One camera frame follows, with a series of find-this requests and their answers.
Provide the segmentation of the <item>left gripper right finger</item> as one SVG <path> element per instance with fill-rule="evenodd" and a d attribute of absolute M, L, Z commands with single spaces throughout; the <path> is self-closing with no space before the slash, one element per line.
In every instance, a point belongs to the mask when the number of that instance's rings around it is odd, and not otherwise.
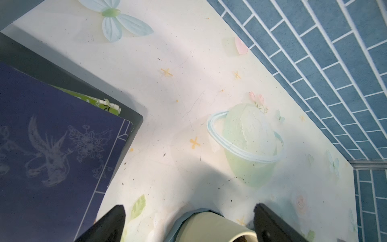
<path fill-rule="evenodd" d="M 305 237 L 263 203 L 254 208 L 254 229 L 259 242 L 307 242 Z"/>

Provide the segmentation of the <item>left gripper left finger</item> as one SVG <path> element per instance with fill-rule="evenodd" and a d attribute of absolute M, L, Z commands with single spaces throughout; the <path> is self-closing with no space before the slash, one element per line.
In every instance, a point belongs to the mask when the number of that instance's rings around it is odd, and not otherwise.
<path fill-rule="evenodd" d="M 123 205 L 115 205 L 75 242 L 120 242 L 126 213 Z"/>

